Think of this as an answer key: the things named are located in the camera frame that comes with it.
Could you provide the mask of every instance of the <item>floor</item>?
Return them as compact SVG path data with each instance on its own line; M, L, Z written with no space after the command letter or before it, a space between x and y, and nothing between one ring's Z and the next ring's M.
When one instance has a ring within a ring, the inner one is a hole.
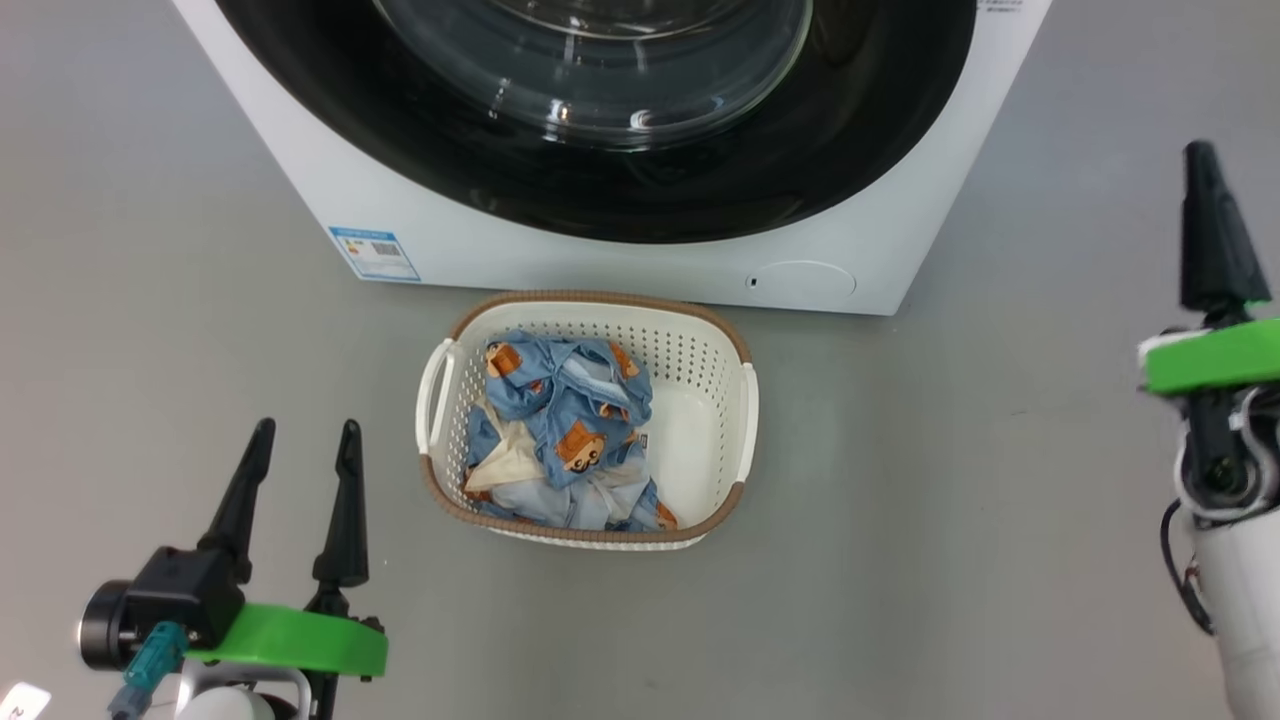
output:
M1133 348L1184 319L1194 137L1280 278L1277 27L1271 0L1060 0L897 316L726 310L764 409L744 502L620 557L433 505L413 393L484 293L357 282L166 0L0 4L0 683L101 711L84 600L197 539L264 415L250 596L305 602L349 416L351 598L392 655L343 717L1225 719L1160 565L1175 420Z

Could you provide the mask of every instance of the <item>white plastic basket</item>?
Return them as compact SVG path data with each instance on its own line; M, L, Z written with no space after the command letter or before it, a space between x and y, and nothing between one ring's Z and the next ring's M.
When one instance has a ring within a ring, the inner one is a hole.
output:
M484 351L513 329L599 337L649 368L649 468L680 529L614 533L543 528L481 515L462 493L466 418L484 393ZM759 392L746 345L695 305L600 292L515 292L472 310L431 354L417 391L422 478L454 518L522 539L595 550L676 550L707 536L741 497L755 450Z

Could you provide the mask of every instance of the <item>white handle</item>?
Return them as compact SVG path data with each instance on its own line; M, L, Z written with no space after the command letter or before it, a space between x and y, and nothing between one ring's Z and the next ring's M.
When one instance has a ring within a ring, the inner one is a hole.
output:
M737 480L745 483L751 474L751 461L755 459L755 432L760 427L760 386L755 383L755 368L750 363L742 363L742 395L746 397L742 420L746 428L742 430L742 448L739 452L741 460L737 465Z
M431 357L426 361L426 369L422 370L422 383L417 386L417 409L413 416L413 433L417 436L417 451L421 455L430 455L431 446L435 441L440 439L440 410L435 409L434 419L428 416L428 409L431 407L431 388L435 387L435 379L440 375L440 370L444 369L444 383L440 386L440 402L449 396L449 383L453 382L453 354L449 350L453 347L453 340L445 338L435 351L431 352Z

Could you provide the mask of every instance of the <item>washing machine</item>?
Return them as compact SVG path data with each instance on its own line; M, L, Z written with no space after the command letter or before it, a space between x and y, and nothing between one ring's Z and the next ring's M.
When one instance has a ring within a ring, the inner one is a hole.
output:
M1050 0L175 4L360 278L888 315Z

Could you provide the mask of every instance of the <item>green bracket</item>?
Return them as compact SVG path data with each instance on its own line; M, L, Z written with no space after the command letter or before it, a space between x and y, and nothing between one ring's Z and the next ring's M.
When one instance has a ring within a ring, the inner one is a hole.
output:
M1155 395L1275 380L1280 380L1280 318L1213 331L1147 354L1147 389Z
M388 647L387 635L355 620L246 605L220 646L192 650L187 657L380 678L387 673Z

